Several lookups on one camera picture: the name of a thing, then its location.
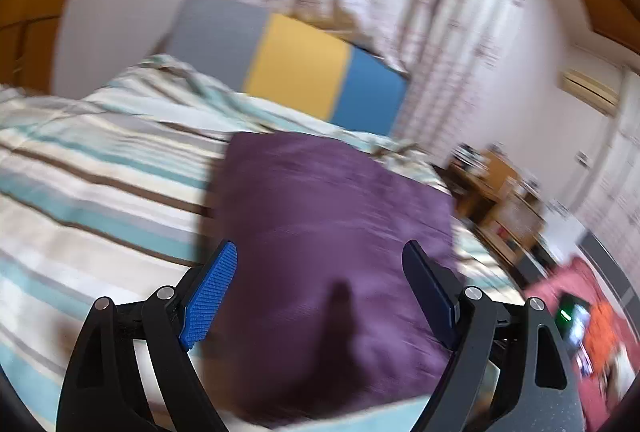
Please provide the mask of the purple quilted down jacket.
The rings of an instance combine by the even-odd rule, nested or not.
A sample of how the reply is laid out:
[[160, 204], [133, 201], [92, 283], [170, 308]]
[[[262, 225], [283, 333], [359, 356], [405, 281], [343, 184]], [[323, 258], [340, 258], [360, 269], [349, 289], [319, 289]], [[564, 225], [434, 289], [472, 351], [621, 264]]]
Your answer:
[[215, 187], [238, 267], [214, 326], [230, 407], [280, 426], [431, 393], [449, 354], [402, 270], [415, 240], [457, 263], [446, 192], [343, 141], [235, 134]]

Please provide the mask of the pink red cloth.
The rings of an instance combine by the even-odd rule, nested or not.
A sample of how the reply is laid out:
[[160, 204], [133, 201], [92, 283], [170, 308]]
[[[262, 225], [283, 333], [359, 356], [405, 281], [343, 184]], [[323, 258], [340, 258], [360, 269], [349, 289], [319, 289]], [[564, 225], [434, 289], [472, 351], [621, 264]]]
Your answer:
[[611, 417], [639, 373], [639, 341], [605, 296], [596, 272], [575, 255], [528, 287], [550, 311], [573, 363], [588, 431]]

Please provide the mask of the wooden chair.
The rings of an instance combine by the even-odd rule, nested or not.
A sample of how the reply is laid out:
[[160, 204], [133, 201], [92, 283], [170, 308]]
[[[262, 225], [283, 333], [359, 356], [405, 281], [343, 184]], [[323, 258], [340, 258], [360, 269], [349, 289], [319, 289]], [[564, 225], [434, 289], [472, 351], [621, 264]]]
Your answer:
[[517, 193], [496, 204], [478, 226], [478, 235], [501, 261], [518, 265], [533, 248], [544, 227], [536, 207]]

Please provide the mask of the striped duvet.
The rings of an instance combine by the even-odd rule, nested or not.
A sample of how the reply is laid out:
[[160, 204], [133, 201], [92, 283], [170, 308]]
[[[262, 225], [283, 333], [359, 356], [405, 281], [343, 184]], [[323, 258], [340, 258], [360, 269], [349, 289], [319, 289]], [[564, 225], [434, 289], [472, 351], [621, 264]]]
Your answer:
[[[98, 297], [144, 299], [213, 240], [213, 182], [234, 133], [115, 112], [90, 95], [1, 89], [1, 396], [18, 400], [6, 431], [54, 429]], [[370, 157], [444, 185], [428, 162]]]

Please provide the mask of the wooden desk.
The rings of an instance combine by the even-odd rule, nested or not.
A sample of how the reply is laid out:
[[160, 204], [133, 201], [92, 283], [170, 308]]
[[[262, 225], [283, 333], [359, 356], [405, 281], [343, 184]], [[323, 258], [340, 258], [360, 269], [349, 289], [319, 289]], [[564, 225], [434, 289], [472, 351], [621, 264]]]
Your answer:
[[445, 179], [456, 200], [458, 218], [480, 225], [506, 199], [520, 174], [500, 151], [461, 145], [447, 162]]

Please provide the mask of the striped pillow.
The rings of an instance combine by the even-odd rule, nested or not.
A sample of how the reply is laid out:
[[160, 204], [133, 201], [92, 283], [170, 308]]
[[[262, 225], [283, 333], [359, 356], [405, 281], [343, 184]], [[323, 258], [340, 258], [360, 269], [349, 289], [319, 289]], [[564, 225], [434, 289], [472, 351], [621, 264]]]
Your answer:
[[428, 161], [409, 140], [322, 121], [279, 103], [235, 92], [169, 54], [130, 66], [89, 96], [108, 110], [221, 133], [293, 132], [343, 141], [383, 162]]

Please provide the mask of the grey yellow blue headboard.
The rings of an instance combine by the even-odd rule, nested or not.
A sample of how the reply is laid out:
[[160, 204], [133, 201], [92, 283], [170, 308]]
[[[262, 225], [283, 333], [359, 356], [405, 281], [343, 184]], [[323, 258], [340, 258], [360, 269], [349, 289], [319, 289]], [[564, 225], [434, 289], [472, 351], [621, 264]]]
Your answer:
[[237, 0], [184, 0], [163, 50], [235, 92], [387, 136], [406, 81], [361, 48]]

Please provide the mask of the wall air conditioner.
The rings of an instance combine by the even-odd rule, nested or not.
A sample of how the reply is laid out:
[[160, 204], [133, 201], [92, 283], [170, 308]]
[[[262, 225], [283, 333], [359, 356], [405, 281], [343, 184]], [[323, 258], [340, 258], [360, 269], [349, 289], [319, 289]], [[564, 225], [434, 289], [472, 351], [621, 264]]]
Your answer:
[[582, 72], [564, 72], [561, 88], [606, 117], [614, 118], [617, 114], [620, 102], [618, 92]]

